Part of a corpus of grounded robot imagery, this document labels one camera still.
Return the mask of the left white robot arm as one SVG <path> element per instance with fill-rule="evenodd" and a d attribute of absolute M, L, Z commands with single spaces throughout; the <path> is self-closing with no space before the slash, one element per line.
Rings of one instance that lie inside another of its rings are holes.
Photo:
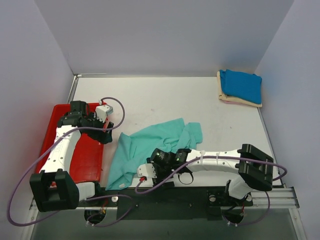
<path fill-rule="evenodd" d="M 73 210 L 84 200 L 91 206 L 102 202 L 103 193 L 96 189 L 96 183 L 75 183 L 70 176 L 70 166 L 82 134 L 101 144 L 112 142 L 114 123 L 107 121 L 112 113 L 113 107 L 106 103 L 90 111 L 88 103 L 71 101 L 69 111 L 57 122 L 54 147 L 46 162 L 29 179 L 40 212 Z"/>

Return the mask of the teal t shirt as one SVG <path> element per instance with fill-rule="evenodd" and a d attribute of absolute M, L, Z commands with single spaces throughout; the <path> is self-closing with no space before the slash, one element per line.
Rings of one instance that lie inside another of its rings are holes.
<path fill-rule="evenodd" d="M 185 124 L 183 118 L 154 124 L 131 135 L 122 132 L 109 168 L 105 189 L 110 191 L 128 188 L 138 167 L 147 162 L 147 158 L 156 148 L 176 153 L 179 149 L 195 149 L 202 141 L 201 124 Z"/>

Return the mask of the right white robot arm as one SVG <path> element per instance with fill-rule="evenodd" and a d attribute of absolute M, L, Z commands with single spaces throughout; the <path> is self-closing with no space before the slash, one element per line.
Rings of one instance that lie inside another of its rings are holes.
<path fill-rule="evenodd" d="M 243 144 L 231 151 L 204 151 L 180 148 L 176 153 L 156 148 L 147 159 L 146 177 L 162 181 L 171 173 L 202 171 L 236 174 L 226 183 L 223 199 L 229 205 L 236 204 L 252 190 L 269 192 L 273 189 L 274 160 L 251 144 Z"/>

